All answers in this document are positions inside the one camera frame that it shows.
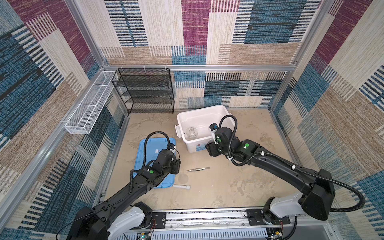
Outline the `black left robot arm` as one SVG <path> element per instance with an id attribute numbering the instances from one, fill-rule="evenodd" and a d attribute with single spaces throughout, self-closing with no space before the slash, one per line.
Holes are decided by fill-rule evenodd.
<path id="1" fill-rule="evenodd" d="M 138 198 L 157 187 L 169 174 L 180 171 L 180 155 L 175 149 L 163 149 L 157 159 L 130 176 L 130 182 L 116 194 L 93 208 L 80 209 L 72 222 L 68 240 L 114 240 L 129 229 L 146 228 L 152 221 L 152 209 L 144 203 L 126 209 Z"/>

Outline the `clear glass flask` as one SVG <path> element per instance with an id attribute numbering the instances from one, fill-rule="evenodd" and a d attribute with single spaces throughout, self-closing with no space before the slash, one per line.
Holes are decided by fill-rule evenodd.
<path id="1" fill-rule="evenodd" d="M 189 140 L 196 139 L 197 136 L 198 136 L 198 130 L 196 128 L 194 128 L 194 127 L 190 127 L 186 131 L 186 135 L 187 135 Z"/>

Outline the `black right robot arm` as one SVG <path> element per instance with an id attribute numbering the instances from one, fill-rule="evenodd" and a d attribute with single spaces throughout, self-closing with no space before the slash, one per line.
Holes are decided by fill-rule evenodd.
<path id="1" fill-rule="evenodd" d="M 263 169 L 298 190 L 298 193 L 284 198 L 270 197 L 267 200 L 261 214 L 268 224 L 277 219 L 301 214 L 326 221 L 330 212 L 354 212 L 366 203 L 359 190 L 334 180 L 331 173 L 324 169 L 307 169 L 271 153 L 254 141 L 240 141 L 230 128 L 211 124 L 210 130 L 213 141 L 206 145 L 206 149 L 211 157 L 224 155 L 237 167 L 250 165 Z M 332 208 L 336 196 L 335 186 L 354 193 L 359 198 L 358 203 L 352 207 Z"/>

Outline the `white plastic storage bin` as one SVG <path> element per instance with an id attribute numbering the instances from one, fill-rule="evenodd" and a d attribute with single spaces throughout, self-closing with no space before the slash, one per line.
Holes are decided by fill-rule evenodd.
<path id="1" fill-rule="evenodd" d="M 206 144 L 213 140 L 209 129 L 211 124 L 217 123 L 217 125 L 222 124 L 222 127 L 234 128 L 235 122 L 233 118 L 223 119 L 227 115 L 230 115 L 230 113 L 223 105 L 179 113 L 177 115 L 178 123 L 175 125 L 177 137 L 184 141 L 189 153 L 206 150 Z M 198 130 L 196 139 L 188 139 L 186 131 L 190 127 Z"/>

